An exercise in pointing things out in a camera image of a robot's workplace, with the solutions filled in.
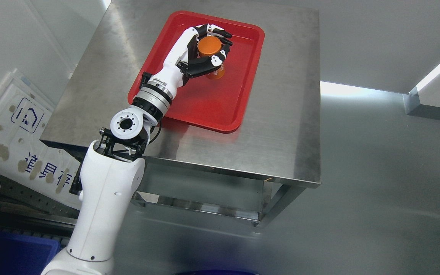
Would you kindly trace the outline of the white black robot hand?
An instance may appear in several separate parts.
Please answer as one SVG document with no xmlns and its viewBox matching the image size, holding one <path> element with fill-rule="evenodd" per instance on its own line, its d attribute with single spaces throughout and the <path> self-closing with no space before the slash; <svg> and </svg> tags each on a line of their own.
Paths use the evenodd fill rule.
<svg viewBox="0 0 440 275">
<path fill-rule="evenodd" d="M 204 38 L 218 38 L 220 49 L 201 57 L 198 48 L 199 42 Z M 172 93 L 184 86 L 189 79 L 218 70 L 233 45 L 231 38 L 231 33 L 211 23 L 187 28 L 167 54 L 161 70 L 149 78 L 148 84 L 159 83 Z"/>
</svg>

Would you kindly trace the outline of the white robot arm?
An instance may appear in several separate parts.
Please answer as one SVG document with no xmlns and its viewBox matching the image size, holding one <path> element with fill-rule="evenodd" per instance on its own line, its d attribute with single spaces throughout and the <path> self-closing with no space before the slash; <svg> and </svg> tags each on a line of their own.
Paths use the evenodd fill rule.
<svg viewBox="0 0 440 275">
<path fill-rule="evenodd" d="M 81 165 L 77 223 L 68 245 L 44 267 L 43 275 L 112 274 L 118 233 L 144 175 L 142 155 L 151 130 L 183 85 L 183 73 L 177 69 L 143 74 L 131 105 L 100 130 L 101 139 L 89 145 Z"/>
</svg>

